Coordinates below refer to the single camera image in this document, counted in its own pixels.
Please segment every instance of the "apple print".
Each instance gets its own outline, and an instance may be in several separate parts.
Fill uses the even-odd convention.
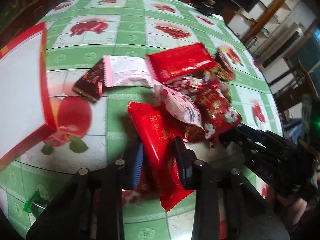
[[[157,3],[153,3],[152,4],[154,7],[156,7],[159,11],[169,11],[169,12],[173,12],[176,13],[176,10],[173,9],[172,7],[165,5],[165,4],[157,4]]]
[[[203,20],[204,22],[206,22],[206,23],[209,24],[209,25],[214,25],[214,23],[213,23],[212,21],[210,21],[210,20],[208,20],[208,19],[206,19],[206,18],[203,18],[203,17],[201,17],[201,16],[197,16],[197,18]]]
[[[50,98],[53,116],[58,130],[47,137],[42,152],[46,155],[52,153],[52,147],[59,147],[66,143],[77,144],[84,149],[88,148],[80,140],[90,128],[92,112],[87,100],[79,96]]]
[[[226,53],[228,57],[232,60],[233,64],[239,63],[241,66],[243,66],[243,63],[241,62],[241,59],[238,57],[238,55],[233,51],[233,49],[227,45],[220,46],[221,51]]]
[[[253,60],[252,63],[261,72],[258,63],[255,60]]]
[[[71,5],[71,4],[72,4],[71,2],[59,4],[54,8],[54,10],[55,11],[60,10],[60,9],[65,8],[65,7],[67,7],[67,6]]]
[[[259,101],[257,99],[251,99],[250,102],[252,103],[252,114],[253,114],[253,120],[256,123],[256,125],[262,129],[263,123],[266,122],[266,118],[264,117]]]
[[[81,35],[84,32],[101,33],[106,28],[108,28],[108,24],[105,22],[90,21],[78,23],[71,28],[72,33],[70,36]]]
[[[191,36],[191,33],[186,30],[181,29],[180,27],[172,24],[156,24],[155,29],[163,31],[164,33],[169,34],[175,40],[184,39]]]
[[[106,3],[116,3],[118,0],[101,0],[98,2],[98,5],[106,4]]]

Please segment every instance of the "bottle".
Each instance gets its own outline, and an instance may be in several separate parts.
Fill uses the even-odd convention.
[[[215,10],[215,7],[214,7],[215,3],[216,2],[213,0],[207,0],[207,2],[203,2],[199,12],[205,16],[210,16],[210,14],[213,13],[213,10]]]

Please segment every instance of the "red fruit print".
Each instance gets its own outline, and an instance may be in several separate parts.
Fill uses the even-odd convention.
[[[266,122],[266,119],[261,111],[261,107],[259,105],[254,105],[252,107],[253,115],[258,117],[261,122]]]
[[[116,3],[118,0],[101,0],[98,2],[98,5],[106,4],[106,3]]]
[[[64,4],[59,4],[59,5],[57,5],[57,6],[54,8],[54,10],[57,11],[57,10],[59,10],[59,9],[62,9],[62,8],[65,8],[65,7],[69,6],[69,5],[71,5],[71,4],[72,4],[71,2],[64,3]]]
[[[203,20],[203,21],[206,22],[207,24],[214,25],[214,23],[213,23],[212,21],[209,21],[209,20],[206,19],[206,18],[203,18],[203,17],[201,17],[201,16],[197,16],[197,18]]]
[[[51,107],[58,130],[44,140],[53,147],[62,146],[71,141],[69,135],[82,138],[90,128],[92,112],[87,100],[79,96],[50,98]]]
[[[255,60],[253,60],[252,63],[253,63],[254,66],[261,72],[261,70],[260,70],[260,68],[259,68],[259,66],[258,66],[258,63],[257,63]]]
[[[169,11],[176,13],[176,10],[173,9],[172,7],[165,5],[165,4],[152,4],[154,7],[156,7],[159,11]]]
[[[171,37],[173,37],[175,40],[178,40],[178,39],[184,39],[184,38],[188,38],[191,36],[190,33],[186,32],[186,31],[183,31],[183,30],[178,30],[178,29],[175,29],[175,28],[170,28],[170,27],[167,27],[167,26],[160,26],[160,25],[156,25],[155,27],[157,30],[161,30],[163,31],[164,33],[167,33],[169,34]]]
[[[70,36],[81,35],[84,32],[101,33],[106,28],[108,28],[108,24],[105,22],[90,21],[78,23],[71,28],[72,33]]]
[[[238,57],[238,55],[233,51],[233,49],[228,48],[228,52],[227,52],[229,58],[231,58],[233,61],[235,61],[236,63],[240,63],[241,59]]]

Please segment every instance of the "snack pile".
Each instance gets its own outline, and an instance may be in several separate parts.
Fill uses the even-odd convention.
[[[241,122],[241,116],[230,105],[226,82],[235,74],[227,53],[226,48],[219,47],[212,57],[202,43],[195,43],[147,55],[146,60],[104,56],[103,71],[99,61],[94,71],[76,83],[74,91],[92,101],[101,96],[101,84],[104,90],[115,86],[153,87],[160,103],[157,107],[128,103],[128,114],[143,142],[146,162],[138,188],[123,192],[123,204],[150,193],[154,187],[146,174],[152,174],[161,205],[168,212],[192,192],[180,183],[173,139],[182,136],[185,142],[216,141]],[[86,90],[85,82],[92,87]]]

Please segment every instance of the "metal screw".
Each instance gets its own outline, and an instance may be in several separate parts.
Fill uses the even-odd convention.
[[[78,173],[80,175],[86,175],[88,173],[88,171],[89,170],[87,168],[81,168],[81,169],[79,169]]]
[[[233,169],[231,170],[231,173],[232,173],[233,175],[240,175],[240,171],[239,171],[237,168],[233,168]]]
[[[202,166],[204,164],[203,160],[195,160],[195,165]]]
[[[120,160],[116,160],[116,165],[118,166],[123,166],[125,164],[125,161],[120,159]]]

